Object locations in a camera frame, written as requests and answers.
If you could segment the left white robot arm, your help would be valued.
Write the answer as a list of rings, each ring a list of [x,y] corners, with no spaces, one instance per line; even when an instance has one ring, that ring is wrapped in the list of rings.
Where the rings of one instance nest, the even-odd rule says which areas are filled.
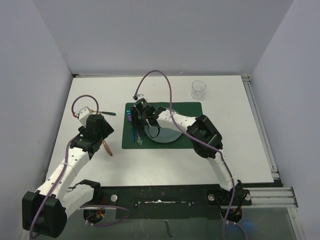
[[[27,191],[22,198],[22,228],[30,233],[58,237],[65,228],[67,219],[84,201],[95,206],[100,203],[102,193],[91,186],[81,197],[68,204],[63,202],[67,190],[80,170],[100,149],[103,140],[114,129],[101,114],[88,114],[80,119],[79,133],[66,146],[65,156],[51,176],[34,192]]]

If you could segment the dark green placemat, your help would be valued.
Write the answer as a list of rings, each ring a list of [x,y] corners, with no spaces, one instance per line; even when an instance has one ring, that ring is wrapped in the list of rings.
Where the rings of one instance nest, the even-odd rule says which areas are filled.
[[[123,131],[122,131],[122,143],[121,147],[124,150],[133,150],[133,149],[191,149],[192,143],[191,140],[181,133],[181,136],[178,140],[170,143],[158,143],[151,140],[147,137],[144,127],[137,128],[143,143],[139,145],[136,141],[132,140],[131,133],[131,124],[127,119],[126,110],[130,110],[131,107],[134,106],[133,102],[128,102],[125,104],[124,108],[124,123],[123,123]],[[172,110],[177,112],[180,115],[184,115],[187,117],[198,117],[203,114],[202,104],[200,102],[174,102],[172,104]]]

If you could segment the blue plastic spoon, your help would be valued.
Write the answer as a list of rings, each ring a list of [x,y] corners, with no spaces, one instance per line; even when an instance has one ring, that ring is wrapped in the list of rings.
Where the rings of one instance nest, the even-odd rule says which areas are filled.
[[[135,142],[136,141],[135,131],[134,131],[134,127],[133,127],[133,124],[132,124],[131,111],[129,109],[126,110],[126,115],[127,115],[127,120],[130,122],[132,141]]]

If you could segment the teal round plate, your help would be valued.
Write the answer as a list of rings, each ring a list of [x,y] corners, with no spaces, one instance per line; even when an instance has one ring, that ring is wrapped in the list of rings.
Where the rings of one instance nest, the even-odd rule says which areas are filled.
[[[172,121],[176,111],[165,107],[152,108],[146,116],[144,132],[152,141],[161,144],[172,143],[182,135]]]

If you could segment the clear plastic cup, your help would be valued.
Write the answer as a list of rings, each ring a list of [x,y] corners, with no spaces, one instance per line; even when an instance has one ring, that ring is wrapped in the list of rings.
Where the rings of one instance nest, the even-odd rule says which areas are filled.
[[[201,80],[196,80],[191,84],[191,97],[194,100],[201,100],[204,96],[207,85]]]

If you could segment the gold fork green handle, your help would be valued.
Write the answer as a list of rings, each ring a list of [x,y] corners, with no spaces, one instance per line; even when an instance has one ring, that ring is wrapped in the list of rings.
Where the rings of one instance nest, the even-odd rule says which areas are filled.
[[[108,115],[108,116],[116,116],[117,114],[115,112],[109,112],[109,111],[96,111],[93,109],[90,109],[91,113],[99,113],[99,114],[104,114],[104,115]]]

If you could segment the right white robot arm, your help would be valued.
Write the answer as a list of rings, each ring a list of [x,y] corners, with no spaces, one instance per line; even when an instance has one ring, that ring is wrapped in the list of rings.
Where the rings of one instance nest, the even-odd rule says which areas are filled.
[[[222,192],[223,200],[230,205],[241,198],[236,188],[241,181],[233,174],[222,153],[223,137],[206,115],[191,117],[181,115],[171,108],[150,105],[144,98],[130,109],[132,124],[138,127],[156,127],[181,132],[188,137],[195,153],[208,159]]]

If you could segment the copper knife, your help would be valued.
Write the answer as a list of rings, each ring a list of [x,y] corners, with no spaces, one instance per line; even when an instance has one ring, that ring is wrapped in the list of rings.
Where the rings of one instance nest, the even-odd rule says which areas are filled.
[[[102,143],[103,143],[104,149],[106,150],[106,152],[108,153],[108,155],[109,155],[109,156],[113,156],[113,153],[112,153],[110,147],[108,146],[108,144],[106,143],[106,141],[103,140]]]

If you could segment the gold iridescent spoon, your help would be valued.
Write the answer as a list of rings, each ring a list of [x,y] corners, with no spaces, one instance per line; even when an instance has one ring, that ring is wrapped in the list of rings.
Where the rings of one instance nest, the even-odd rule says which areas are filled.
[[[134,134],[135,134],[135,141],[139,144],[139,145],[142,145],[143,144],[143,140],[141,139],[141,136],[139,134],[139,132],[135,129],[134,129]]]

